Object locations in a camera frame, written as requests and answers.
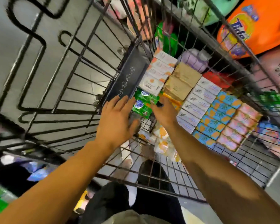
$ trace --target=floor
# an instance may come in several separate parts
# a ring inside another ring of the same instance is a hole
[[[49,4],[49,9],[52,12],[56,12],[61,5],[62,0],[52,0]],[[21,45],[24,43],[27,34],[19,30],[15,27],[7,17],[6,7],[7,7],[8,0],[0,0],[0,94],[4,88],[4,82],[13,67],[14,60],[17,58],[18,52],[21,48]],[[32,80],[32,84],[28,90],[28,93],[24,99],[23,106],[24,107],[37,107],[39,101],[45,92],[47,84],[50,82],[50,79],[58,65],[61,56],[64,53],[65,48],[60,45],[58,42],[58,34],[61,30],[67,30],[70,33],[75,32],[75,28],[82,19],[83,13],[87,7],[86,0],[71,0],[68,4],[65,13],[63,16],[58,20],[53,20],[47,16],[44,16],[39,28],[37,30],[37,34],[42,36],[46,43],[47,49],[39,68],[36,72],[34,79]],[[37,16],[38,9],[30,3],[26,1],[19,1],[16,3],[14,8],[15,16],[19,19],[19,21],[27,26],[31,27],[33,24],[34,19]],[[90,32],[92,31],[96,19],[99,17],[99,11],[94,7],[91,7],[85,21],[82,24],[80,31],[77,34],[77,37],[86,42],[87,37],[89,36]],[[120,59],[122,56],[117,53],[117,49],[121,48],[122,46],[129,45],[130,40],[128,36],[120,30],[117,26],[115,26],[111,21],[105,18],[104,23],[100,23],[99,27],[96,30],[96,34],[90,42],[90,47],[97,52],[98,54],[102,55],[104,59],[108,60],[108,62],[113,66],[117,67],[120,63]],[[111,35],[109,28],[116,34],[118,40]],[[102,45],[102,41],[104,41],[118,57],[115,56],[106,46]],[[62,40],[67,44],[69,42],[69,37],[67,35],[63,35]],[[33,39],[31,45],[29,46],[23,63],[21,64],[15,79],[11,85],[11,89],[8,92],[8,95],[5,99],[4,105],[2,107],[1,113],[7,116],[10,120],[14,121],[15,123],[19,124],[23,128],[27,128],[28,124],[23,124],[18,121],[18,117],[22,114],[22,111],[16,108],[18,104],[19,97],[21,95],[21,91],[23,86],[25,85],[26,79],[30,73],[30,70],[33,66],[33,63],[37,57],[41,45],[39,41]],[[77,52],[82,50],[82,46],[79,45],[77,42],[74,41],[72,45],[73,49]],[[93,53],[86,51],[84,57],[87,59],[92,60],[96,65],[101,67],[103,70],[108,72],[111,75],[115,74],[115,70],[96,57]],[[52,88],[49,91],[48,95],[46,96],[42,107],[45,108],[53,108],[57,97],[59,96],[62,87],[70,74],[70,71],[75,64],[77,56],[73,53],[69,52],[65,58],[64,63],[61,65],[60,71],[58,72],[56,79],[52,84]],[[102,91],[105,90],[104,86],[108,85],[109,78],[98,73],[96,70],[89,68],[87,65],[83,63],[79,63],[77,70],[75,71],[76,74],[90,79],[86,80],[78,75],[74,75],[69,83],[69,87],[82,90],[88,93],[93,94],[100,94]],[[80,93],[74,90],[66,90],[63,95],[63,100],[67,101],[77,101],[81,103],[90,103],[92,104],[94,101],[94,96],[86,93]],[[72,102],[60,102],[59,109],[75,109],[75,110],[94,110],[94,108],[90,105],[86,104],[78,104]],[[96,126],[89,127],[85,129],[84,125],[88,123],[88,120],[91,116],[90,115],[38,115],[36,120],[53,120],[53,121],[62,121],[62,120],[81,120],[71,122],[70,124],[67,122],[58,122],[58,123],[40,123],[40,124],[33,124],[32,128],[30,129],[30,133],[41,132],[41,131],[48,131],[54,129],[61,129],[67,127],[77,127],[76,129],[72,130],[63,130],[54,133],[46,133],[40,134],[36,137],[41,140],[51,141],[55,139],[66,138],[74,135],[83,135],[85,132],[93,132],[96,130]],[[23,119],[30,120],[32,115],[27,115]],[[66,142],[74,142],[68,145],[61,145],[60,143],[52,144],[53,146],[58,146],[58,149],[62,150],[69,150],[72,148],[76,148],[79,146],[83,146],[89,140],[89,135],[83,135],[78,137],[77,139],[67,140]],[[131,144],[131,147],[134,149],[135,152],[140,152],[140,147],[137,144]],[[65,158],[68,158],[70,154],[64,154]],[[137,155],[132,154],[132,158],[135,161],[132,167],[132,170],[137,171],[141,164],[141,159],[138,158]],[[177,163],[169,163],[168,160],[164,156],[158,157],[159,161],[163,163],[163,166],[175,166],[176,168],[182,168]],[[116,151],[114,155],[109,159],[110,164],[117,166],[120,163],[120,151]],[[114,167],[111,166],[104,166],[99,173],[109,175],[114,171]],[[179,183],[180,181],[187,181],[184,180],[183,176],[175,175],[174,172],[171,172],[170,169],[166,171],[169,179]],[[128,176],[128,180],[131,182],[135,182],[137,179],[136,173],[130,173]],[[100,184],[105,184],[107,181],[103,179],[96,180]],[[189,178],[187,184],[192,184],[195,188],[194,182]],[[175,191],[179,192],[181,195],[187,196],[188,193],[195,196],[194,190],[189,191],[185,188],[178,187],[177,185],[173,186]],[[129,187],[131,195],[135,196],[136,188]],[[280,204],[280,174],[275,179],[270,187],[266,189],[266,191],[273,197]],[[209,207],[209,205],[201,204],[195,201],[180,199],[181,205],[190,211],[192,214],[197,216],[201,219],[204,223],[220,223],[217,215],[214,211]]]

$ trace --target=person's right hand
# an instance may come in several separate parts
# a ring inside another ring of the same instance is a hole
[[[155,114],[157,121],[166,129],[177,123],[176,116],[177,111],[171,104],[168,98],[161,96],[159,102],[163,104],[163,107],[157,107],[151,102],[150,107]]]

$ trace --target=hand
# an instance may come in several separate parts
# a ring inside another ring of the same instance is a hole
[[[121,100],[116,96],[105,103],[96,132],[96,142],[99,146],[114,150],[134,135],[140,120],[134,120],[129,126],[129,113],[136,99],[133,97],[128,100],[128,96]]]
[[[159,102],[163,104],[163,107],[157,107],[152,102],[150,104],[150,107],[153,110],[157,121],[159,121],[160,124],[166,129],[177,123],[177,111],[168,98],[161,96]]]

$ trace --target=person's left hand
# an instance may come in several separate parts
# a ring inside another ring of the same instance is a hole
[[[105,103],[95,139],[99,146],[115,149],[134,135],[140,120],[134,120],[129,126],[128,118],[135,101],[134,97],[129,100],[124,96],[120,100],[116,96]]]

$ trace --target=wire grid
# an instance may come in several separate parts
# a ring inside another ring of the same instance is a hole
[[[218,43],[214,38],[215,33],[221,24],[228,28],[230,31],[229,33],[233,34],[238,39],[238,43],[241,44],[251,55],[251,59],[253,60],[254,64],[259,65],[259,68],[265,73],[267,77],[262,80],[269,80],[272,83],[272,86],[275,86],[279,93],[280,87],[269,77],[268,73],[263,69],[257,57],[238,37],[235,30],[226,22],[224,16],[221,15],[216,6],[210,0],[204,0],[205,3],[209,6],[208,10],[211,9],[220,19],[219,22],[213,25],[213,27],[211,28],[211,32],[209,32],[209,28],[204,26],[204,21],[206,19],[208,11],[206,11],[203,20],[199,21],[195,15],[189,15],[184,8],[178,9],[173,4],[173,2],[176,0],[141,0],[142,6],[144,4],[147,4],[149,9],[149,12],[147,13],[145,11],[145,8],[143,8],[143,12],[145,14],[144,22],[142,22],[141,14],[139,11],[139,7],[136,4],[136,0],[133,0],[136,6],[135,11],[138,13],[140,24],[142,25],[141,28],[138,29],[129,3],[127,2],[127,0],[120,0],[126,11],[127,17],[132,24],[136,37],[134,37],[133,34],[127,29],[125,21],[117,17],[114,8],[110,4],[112,3],[112,0],[109,0],[105,6],[102,6],[95,0],[88,0],[88,6],[83,13],[81,21],[78,23],[76,29],[72,29],[72,31],[74,32],[71,33],[67,30],[60,31],[58,41],[61,46],[65,47],[65,50],[58,65],[56,66],[56,70],[54,71],[50,81],[47,84],[45,92],[41,97],[38,105],[36,107],[24,107],[23,102],[25,100],[25,97],[29,94],[29,90],[32,87],[31,85],[35,75],[38,74],[37,69],[41,65],[42,58],[44,57],[45,50],[47,48],[45,39],[36,33],[37,28],[43,16],[47,16],[55,20],[59,19],[64,14],[68,4],[70,3],[70,0],[63,0],[56,13],[52,13],[49,9],[51,0],[45,0],[43,3],[38,2],[37,0],[25,0],[32,3],[39,9],[39,14],[37,15],[31,28],[27,28],[26,26],[22,25],[14,15],[13,8],[17,1],[19,0],[9,0],[7,7],[8,17],[15,26],[27,33],[28,37],[22,48],[20,49],[17,59],[15,60],[14,65],[5,82],[4,90],[2,91],[2,94],[0,96],[0,111],[3,107],[6,97],[8,96],[11,84],[13,83],[15,76],[19,74],[19,67],[21,66],[25,58],[25,54],[31,44],[31,41],[33,39],[37,39],[41,43],[41,48],[39,49],[30,74],[28,75],[26,82],[22,88],[21,95],[17,104],[17,109],[22,111],[22,114],[20,115],[18,121],[19,124],[24,126],[25,132],[2,138],[0,142],[0,151],[5,154],[13,154],[16,156],[27,157],[31,160],[41,160],[42,162],[55,164],[50,160],[50,157],[39,157],[36,155],[36,153],[42,151],[44,148],[47,148],[55,151],[55,153],[58,155],[67,155],[68,157],[75,154],[75,152],[77,152],[78,150],[82,149],[83,145],[87,141],[94,139],[96,135],[96,126],[99,122],[96,101],[99,100],[100,95],[112,85],[114,79],[116,79],[116,77],[122,73],[120,69],[118,69],[118,66],[122,60],[122,56],[118,51],[121,50],[122,54],[124,54],[129,42],[137,41],[140,44],[139,49],[142,51],[143,57],[148,61],[151,61],[153,53],[158,47],[155,43],[153,31],[150,31],[150,27],[144,26],[148,25],[148,22],[150,21],[151,29],[156,29],[158,26],[157,22],[160,21],[159,18],[161,18],[162,21],[167,20],[170,21],[170,23],[173,22],[175,23],[175,26],[178,25],[177,42],[179,47],[182,48],[182,52],[189,48],[204,48],[205,50],[207,50],[209,54],[212,55],[212,59],[210,60],[207,70],[215,72],[220,78],[221,73],[228,71],[228,75],[235,78],[235,83],[239,84],[238,87],[232,86],[232,88],[238,93],[242,93],[240,88],[244,87],[249,92],[248,96],[243,95],[241,99],[252,105],[258,111],[261,111],[265,115],[269,116],[272,120],[275,121],[276,124],[280,126],[280,111],[278,110],[279,107],[276,107],[274,105],[265,107],[261,102],[259,102],[258,97],[261,95],[261,90],[265,88],[260,88],[258,86],[259,81],[255,81],[253,75],[248,71],[250,64],[243,66],[238,61],[233,60],[229,52],[223,50],[221,48],[221,44]],[[198,0],[196,0],[193,12],[196,11],[197,2]],[[87,15],[91,14],[90,9],[92,9],[93,11],[93,6],[99,9],[101,13],[96,18],[93,29],[84,42],[82,39],[79,39],[78,32],[79,30],[81,30],[83,22],[86,19]],[[110,16],[108,16],[108,13],[106,13],[107,10],[113,11],[116,19],[110,18]],[[112,29],[113,24],[117,25],[127,35],[126,38],[128,43],[123,42],[119,38],[118,34],[114,32],[114,29]],[[107,40],[99,34],[98,28],[102,25],[107,28],[109,32],[108,36],[113,37],[114,40],[119,43],[120,46],[118,50],[116,50],[114,46],[112,47],[111,44],[108,44]],[[141,37],[140,35],[142,30],[144,30],[145,32],[146,28],[148,29],[150,39],[147,38],[146,33],[145,38]],[[171,35],[166,31],[163,32],[167,34],[169,40],[171,40]],[[183,32],[186,32],[185,45],[179,43],[179,38],[183,36]],[[109,52],[108,58],[99,53],[99,50],[94,50],[91,47],[90,43],[94,38],[97,39],[97,42],[100,42],[100,47],[107,48]],[[47,98],[54,83],[56,83],[57,75],[62,65],[64,64],[66,57],[71,54],[77,56],[72,69],[70,70],[66,81],[63,83],[63,87],[60,90],[58,97],[56,97],[55,102],[51,105],[51,108],[44,108],[43,104],[45,102],[45,99]],[[117,65],[111,64],[110,55],[112,56],[112,58],[117,60]],[[101,82],[92,79],[95,77],[87,77],[85,75],[81,75],[78,71],[81,64],[84,67],[86,66],[89,69],[95,71],[96,75],[103,75],[104,81]],[[93,90],[85,91],[80,88],[71,86],[71,82],[75,78],[79,78],[89,83],[91,87],[100,87],[101,93],[94,93]],[[65,98],[66,93],[69,92],[75,92],[75,98],[77,99],[70,100]],[[79,101],[79,96],[86,96],[88,102]],[[156,120],[153,117],[150,117],[150,119],[148,120],[142,119],[141,122],[141,128],[148,132],[151,132],[156,123]],[[66,124],[66,127],[51,129],[53,128],[53,126],[56,126],[56,124],[63,123]],[[49,125],[50,130],[39,130],[38,126],[43,124],[46,124],[47,126]],[[44,135],[52,135],[52,137],[49,137],[49,139],[43,139],[42,136]],[[35,138],[35,140],[27,140],[28,137],[33,137]],[[274,177],[276,177],[277,173],[280,171],[280,151],[277,151],[273,148],[274,145],[277,145],[276,143],[268,142],[270,146],[269,148],[267,148],[259,142],[259,138],[261,138],[259,133],[255,134],[255,136],[253,137],[249,137],[236,153],[230,152],[219,144],[215,146],[214,150],[220,154],[228,156],[231,160],[235,161],[237,163],[238,169],[242,170],[244,173],[250,176],[256,183],[258,183],[262,187],[265,187],[272,182]],[[14,143],[11,142],[13,139],[21,139],[21,141]],[[140,185],[137,183],[136,178],[129,178],[130,175],[137,176],[139,174],[139,164],[141,163],[142,158],[145,157],[145,155],[141,153],[141,146],[146,144],[147,142],[143,141],[142,139],[134,137],[130,141],[130,149],[128,149],[127,147],[124,148],[126,150],[131,150],[130,154],[134,160],[133,166],[130,169],[123,167],[122,165],[124,163],[124,160],[118,159],[121,157],[121,152],[120,150],[117,150],[102,168],[103,170],[107,166],[109,166],[112,167],[113,170],[109,171],[108,174],[101,170],[97,174],[97,177],[106,180],[122,181],[128,185],[136,186],[139,188],[145,188],[164,194],[205,202],[205,198],[196,187],[194,181],[189,176],[184,166],[181,163],[172,162],[168,157],[160,154],[154,155],[153,163],[159,163],[163,167],[168,176],[168,179],[161,178],[161,174],[159,175],[159,177],[152,176],[152,171],[149,175],[146,176],[149,177],[149,179],[159,180],[159,185],[161,185],[161,182],[171,183],[175,192],[164,191],[161,190],[160,187],[152,188],[149,186],[149,184]],[[114,172],[118,169],[125,170],[127,172],[127,175],[123,179],[119,180],[113,177]]]

